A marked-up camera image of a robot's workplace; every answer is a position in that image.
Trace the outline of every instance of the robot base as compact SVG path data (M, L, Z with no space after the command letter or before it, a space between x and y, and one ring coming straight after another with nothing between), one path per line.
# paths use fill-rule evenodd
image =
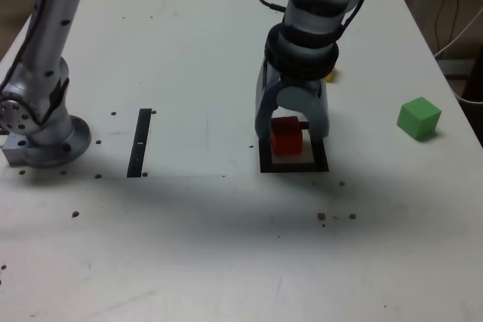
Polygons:
M72 132L58 144L37 146L25 136L10 133L3 146L3 153L10 166L56 167L82 155L91 143L91 131L84 120L75 116L70 118Z

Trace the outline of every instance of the white tabletop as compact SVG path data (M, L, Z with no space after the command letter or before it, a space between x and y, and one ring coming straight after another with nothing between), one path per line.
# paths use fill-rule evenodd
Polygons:
M82 0L67 105L93 143L53 170L0 157L2 322L483 318L483 152L404 1L367 0L340 39L329 173L259 172L255 84L281 17ZM425 143L396 126L421 96L442 110ZM140 108L157 111L149 175L127 179Z

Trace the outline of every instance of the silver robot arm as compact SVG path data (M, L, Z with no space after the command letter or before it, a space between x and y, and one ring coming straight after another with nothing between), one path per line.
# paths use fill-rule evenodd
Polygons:
M54 167L80 156L87 124L66 108L69 69L61 57L80 0L37 0L12 67L0 84L3 152L12 166Z
M325 82L339 56L342 36L364 0L289 0L282 23L267 37L257 84L255 130L269 142L270 120L280 106L309 121L312 142L328 135ZM343 19L353 11L343 24Z

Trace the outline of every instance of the black square frame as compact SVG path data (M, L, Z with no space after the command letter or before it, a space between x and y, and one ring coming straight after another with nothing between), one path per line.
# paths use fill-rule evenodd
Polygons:
M302 130L309 130L309 122L300 121ZM260 155L260 172L261 173L324 173L329 171L327 163L327 155L325 154L324 142L312 144L312 154L314 162L299 164L273 164L272 162L272 146L270 140L268 142L258 141L258 153Z

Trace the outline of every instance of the green cube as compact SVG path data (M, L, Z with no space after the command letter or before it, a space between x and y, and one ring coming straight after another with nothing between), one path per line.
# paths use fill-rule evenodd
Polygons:
M435 132L441 110L424 97L405 103L399 113L398 126L415 140Z

